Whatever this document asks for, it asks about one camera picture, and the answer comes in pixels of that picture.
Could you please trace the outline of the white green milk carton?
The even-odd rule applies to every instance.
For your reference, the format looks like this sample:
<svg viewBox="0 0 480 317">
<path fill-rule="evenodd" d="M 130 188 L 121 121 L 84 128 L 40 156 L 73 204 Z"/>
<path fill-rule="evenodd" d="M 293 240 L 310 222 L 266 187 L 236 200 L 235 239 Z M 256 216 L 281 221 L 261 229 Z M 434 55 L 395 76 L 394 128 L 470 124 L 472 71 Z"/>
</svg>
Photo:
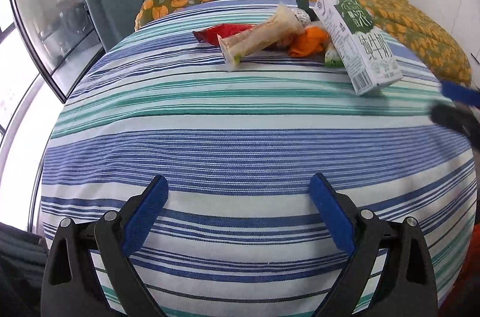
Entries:
<svg viewBox="0 0 480 317">
<path fill-rule="evenodd" d="M 359 0 L 317 0 L 314 12 L 325 26 L 357 95 L 403 78 L 383 32 Z"/>
</svg>

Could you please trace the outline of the beige bread wrapper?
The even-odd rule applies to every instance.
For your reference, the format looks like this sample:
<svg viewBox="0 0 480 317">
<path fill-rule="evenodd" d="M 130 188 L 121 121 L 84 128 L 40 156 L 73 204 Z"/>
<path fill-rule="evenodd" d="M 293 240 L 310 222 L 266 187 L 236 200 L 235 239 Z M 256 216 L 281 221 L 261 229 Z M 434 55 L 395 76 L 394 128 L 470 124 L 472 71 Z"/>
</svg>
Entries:
<svg viewBox="0 0 480 317">
<path fill-rule="evenodd" d="M 243 57 L 262 51 L 285 37 L 303 32 L 304 25 L 294 11 L 280 4 L 265 22 L 229 37 L 218 35 L 217 39 L 224 62 L 228 70 L 232 71 Z"/>
</svg>

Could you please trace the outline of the orange floral bed quilt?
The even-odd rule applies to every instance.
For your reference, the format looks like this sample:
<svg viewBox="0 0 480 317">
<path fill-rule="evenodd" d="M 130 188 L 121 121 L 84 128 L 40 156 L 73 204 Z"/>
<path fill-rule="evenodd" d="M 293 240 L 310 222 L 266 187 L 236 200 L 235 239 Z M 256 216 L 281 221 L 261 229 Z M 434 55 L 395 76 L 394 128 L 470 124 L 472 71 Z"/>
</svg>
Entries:
<svg viewBox="0 0 480 317">
<path fill-rule="evenodd" d="M 218 0 L 145 0 L 135 19 L 135 29 L 178 10 L 210 1 Z M 410 49 L 438 79 L 466 86 L 473 83 L 470 62 L 454 37 L 408 0 L 359 1 L 370 12 L 377 27 Z"/>
</svg>

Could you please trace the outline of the green white small wrapper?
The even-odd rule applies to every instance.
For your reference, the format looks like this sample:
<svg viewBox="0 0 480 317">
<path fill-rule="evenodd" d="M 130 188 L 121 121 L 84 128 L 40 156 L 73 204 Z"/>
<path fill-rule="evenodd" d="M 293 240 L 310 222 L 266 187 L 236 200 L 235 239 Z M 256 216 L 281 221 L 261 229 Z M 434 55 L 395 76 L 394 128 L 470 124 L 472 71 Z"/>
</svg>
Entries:
<svg viewBox="0 0 480 317">
<path fill-rule="evenodd" d="M 344 64 L 335 45 L 330 42 L 326 47 L 324 65 L 327 68 L 343 68 Z"/>
</svg>

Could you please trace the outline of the orange plastic wrapper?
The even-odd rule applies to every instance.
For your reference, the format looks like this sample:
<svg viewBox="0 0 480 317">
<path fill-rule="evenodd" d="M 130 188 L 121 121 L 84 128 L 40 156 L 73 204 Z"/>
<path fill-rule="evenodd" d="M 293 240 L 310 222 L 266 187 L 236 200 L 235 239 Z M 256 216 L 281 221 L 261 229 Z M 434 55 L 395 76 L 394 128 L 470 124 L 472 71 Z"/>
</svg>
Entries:
<svg viewBox="0 0 480 317">
<path fill-rule="evenodd" d="M 288 55 L 293 58 L 317 55 L 326 50 L 328 43 L 329 34 L 324 29 L 310 26 L 294 37 L 289 45 Z"/>
</svg>

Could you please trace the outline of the white round wrapper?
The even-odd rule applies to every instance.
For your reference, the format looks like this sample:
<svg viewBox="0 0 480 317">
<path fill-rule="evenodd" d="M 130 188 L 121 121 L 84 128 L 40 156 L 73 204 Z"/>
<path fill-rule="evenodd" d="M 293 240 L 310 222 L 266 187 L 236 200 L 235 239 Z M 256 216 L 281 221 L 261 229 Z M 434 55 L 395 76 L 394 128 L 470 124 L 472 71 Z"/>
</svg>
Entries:
<svg viewBox="0 0 480 317">
<path fill-rule="evenodd" d="M 297 20 L 302 24 L 302 26 L 306 27 L 311 24 L 309 14 L 307 14 L 303 9 L 296 7 L 293 8 L 293 12 Z"/>
</svg>

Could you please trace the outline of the blue striped table cloth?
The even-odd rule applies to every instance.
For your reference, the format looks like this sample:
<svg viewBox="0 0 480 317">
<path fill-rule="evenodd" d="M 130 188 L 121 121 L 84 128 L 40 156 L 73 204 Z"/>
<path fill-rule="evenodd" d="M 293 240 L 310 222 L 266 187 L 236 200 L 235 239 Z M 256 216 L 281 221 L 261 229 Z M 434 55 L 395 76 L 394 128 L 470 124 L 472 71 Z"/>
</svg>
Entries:
<svg viewBox="0 0 480 317">
<path fill-rule="evenodd" d="M 385 220 L 415 217 L 439 300 L 473 232 L 468 140 L 432 124 L 439 82 L 399 37 L 401 81 L 364 96 L 340 68 L 283 53 L 227 69 L 194 31 L 260 23 L 280 0 L 200 4 L 154 21 L 104 55 L 69 96 L 49 140 L 41 222 L 117 210 L 157 176 L 168 201 L 131 257 L 170 316 L 309 316 L 346 256 L 308 196 L 323 173 Z"/>
</svg>

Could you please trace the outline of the dark green wrapper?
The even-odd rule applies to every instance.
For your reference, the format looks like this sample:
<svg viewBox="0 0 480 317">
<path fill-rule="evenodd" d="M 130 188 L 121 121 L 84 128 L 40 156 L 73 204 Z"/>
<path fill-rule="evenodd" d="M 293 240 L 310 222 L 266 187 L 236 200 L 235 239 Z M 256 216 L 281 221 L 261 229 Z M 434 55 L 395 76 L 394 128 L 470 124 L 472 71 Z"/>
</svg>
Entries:
<svg viewBox="0 0 480 317">
<path fill-rule="evenodd" d="M 308 0 L 295 0 L 297 7 L 304 10 L 306 14 L 309 16 L 311 21 L 318 21 L 319 18 L 315 14 L 315 12 L 310 8 Z"/>
</svg>

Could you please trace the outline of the red snack wrapper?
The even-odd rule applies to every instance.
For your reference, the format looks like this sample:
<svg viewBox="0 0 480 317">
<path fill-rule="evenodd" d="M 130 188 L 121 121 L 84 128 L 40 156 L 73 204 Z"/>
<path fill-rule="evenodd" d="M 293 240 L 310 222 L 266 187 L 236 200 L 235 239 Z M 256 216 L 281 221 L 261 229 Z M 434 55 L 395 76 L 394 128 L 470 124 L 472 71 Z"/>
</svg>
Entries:
<svg viewBox="0 0 480 317">
<path fill-rule="evenodd" d="M 218 38 L 226 38 L 239 34 L 245 30 L 251 29 L 251 24 L 221 24 L 209 27 L 207 29 L 193 31 L 193 36 L 199 43 L 207 43 L 213 46 L 219 46 Z"/>
</svg>

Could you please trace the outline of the window frame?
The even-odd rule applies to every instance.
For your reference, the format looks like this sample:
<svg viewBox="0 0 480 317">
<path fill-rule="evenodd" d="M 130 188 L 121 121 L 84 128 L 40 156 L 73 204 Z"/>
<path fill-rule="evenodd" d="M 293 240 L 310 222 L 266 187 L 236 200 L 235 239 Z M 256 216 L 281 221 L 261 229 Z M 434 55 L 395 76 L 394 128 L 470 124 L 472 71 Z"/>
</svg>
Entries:
<svg viewBox="0 0 480 317">
<path fill-rule="evenodd" d="M 1 0 L 1 222 L 25 230 L 55 121 L 103 53 L 85 0 Z"/>
</svg>

